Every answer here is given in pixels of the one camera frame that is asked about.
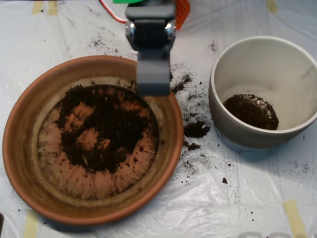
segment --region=orange part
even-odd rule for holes
[[[190,13],[188,0],[176,0],[176,29],[179,30]]]

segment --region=tape strip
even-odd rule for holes
[[[295,200],[284,202],[284,207],[294,238],[307,238],[307,233]]]
[[[267,7],[267,10],[271,13],[278,12],[276,0],[266,0],[266,7]]]
[[[57,15],[57,1],[48,1],[48,15],[56,16]]]
[[[43,1],[34,1],[32,14],[39,13],[42,10]]]
[[[38,227],[38,215],[33,210],[26,212],[23,238],[35,238]]]

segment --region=plastic sheet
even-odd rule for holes
[[[47,2],[43,12],[32,14],[33,5],[32,1],[0,1],[2,133],[19,95],[53,66],[89,55],[136,58],[125,39],[124,25],[108,16],[98,1],[58,1],[57,15],[48,15]],[[124,6],[111,6],[124,16]],[[212,64],[225,47],[239,39],[282,37],[317,59],[316,9],[314,0],[192,0],[191,14],[172,49],[171,86],[183,74],[192,75],[193,81],[176,98],[185,124],[199,119],[211,128],[203,138],[185,138],[200,149],[184,147],[167,185],[130,217],[81,230],[35,216],[34,237],[289,238],[294,230],[283,203],[292,199],[307,237],[317,237],[317,124],[278,148],[237,153],[217,137],[208,105]],[[4,215],[1,238],[27,237],[30,208],[10,185],[2,160],[0,212]]]

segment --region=white pot rim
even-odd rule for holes
[[[285,39],[282,38],[278,38],[278,37],[274,37],[274,36],[252,36],[252,37],[248,37],[248,38],[244,38],[242,40],[239,40],[233,44],[231,44],[229,47],[227,47],[220,55],[219,57],[216,59],[216,61],[213,64],[212,67],[212,71],[211,71],[211,87],[212,87],[212,92],[218,102],[218,104],[221,106],[221,108],[225,111],[225,113],[231,117],[232,120],[234,120],[236,123],[241,124],[245,127],[247,127],[249,130],[253,130],[253,131],[257,131],[257,132],[262,132],[262,133],[267,133],[267,134],[286,134],[286,133],[291,133],[291,132],[295,132],[298,130],[301,130],[307,126],[309,126],[311,123],[313,123],[316,119],[317,119],[317,112],[305,123],[298,125],[296,127],[293,127],[291,129],[286,129],[286,130],[266,130],[266,129],[261,129],[261,128],[257,128],[255,126],[249,125],[239,119],[237,119],[233,114],[231,114],[227,108],[222,104],[216,89],[215,89],[215,85],[214,85],[214,73],[215,73],[215,69],[217,68],[217,65],[220,61],[220,59],[223,57],[223,55],[225,53],[227,53],[230,49],[232,49],[233,47],[235,47],[236,45],[242,43],[242,42],[246,42],[246,41],[251,41],[251,40],[273,40],[273,41],[279,41],[282,43],[285,43],[289,46],[292,46],[293,48],[296,48],[297,50],[299,50],[302,54],[304,54],[311,62],[312,64],[315,66],[315,68],[317,68],[317,61],[303,48],[301,48],[300,46],[287,41]]]

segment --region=pot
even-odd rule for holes
[[[254,94],[274,108],[277,130],[260,129],[233,116],[223,105],[235,94]],[[280,145],[317,118],[317,62],[284,39],[257,36],[240,40],[215,61],[209,85],[212,119],[230,147],[265,149]]]
[[[136,155],[133,167],[121,163],[118,176],[107,171],[94,175],[68,160],[59,164],[53,151],[60,144],[53,142],[59,130],[53,120],[43,132],[54,106],[69,88],[106,84],[134,91],[135,77],[134,61],[83,57],[52,68],[23,92],[6,123],[2,152],[14,190],[32,209],[57,222],[96,225],[128,216],[162,189],[177,165],[183,143],[182,114],[172,93],[143,98],[158,123],[157,153],[152,154],[151,163],[144,151]],[[136,167],[147,170],[138,174]]]

